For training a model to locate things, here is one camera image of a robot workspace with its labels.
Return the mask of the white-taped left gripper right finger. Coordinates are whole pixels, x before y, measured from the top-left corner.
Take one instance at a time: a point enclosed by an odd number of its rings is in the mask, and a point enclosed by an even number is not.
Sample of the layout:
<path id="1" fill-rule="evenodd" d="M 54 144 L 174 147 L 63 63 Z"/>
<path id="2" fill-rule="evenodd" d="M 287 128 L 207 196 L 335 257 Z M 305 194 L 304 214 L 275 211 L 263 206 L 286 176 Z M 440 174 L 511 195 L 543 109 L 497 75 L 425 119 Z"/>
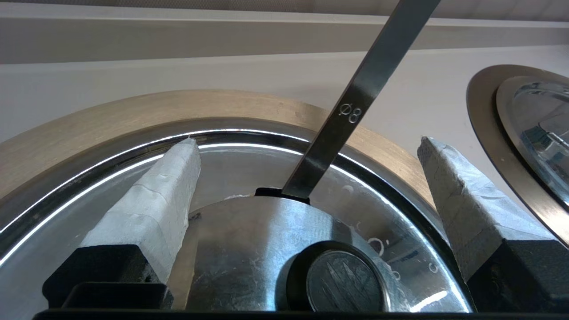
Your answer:
<path id="1" fill-rule="evenodd" d="M 454 147 L 423 136 L 417 154 L 477 310 L 567 312 L 567 247 Z"/>

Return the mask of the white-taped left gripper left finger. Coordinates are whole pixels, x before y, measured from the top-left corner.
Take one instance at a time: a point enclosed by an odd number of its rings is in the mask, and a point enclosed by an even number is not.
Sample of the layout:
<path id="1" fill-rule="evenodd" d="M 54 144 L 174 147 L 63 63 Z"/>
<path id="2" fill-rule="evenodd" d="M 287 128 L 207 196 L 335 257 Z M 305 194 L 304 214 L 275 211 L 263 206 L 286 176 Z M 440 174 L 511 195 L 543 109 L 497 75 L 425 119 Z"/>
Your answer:
<path id="1" fill-rule="evenodd" d="M 44 282 L 48 307 L 169 308 L 200 171 L 194 139 L 173 145 Z"/>

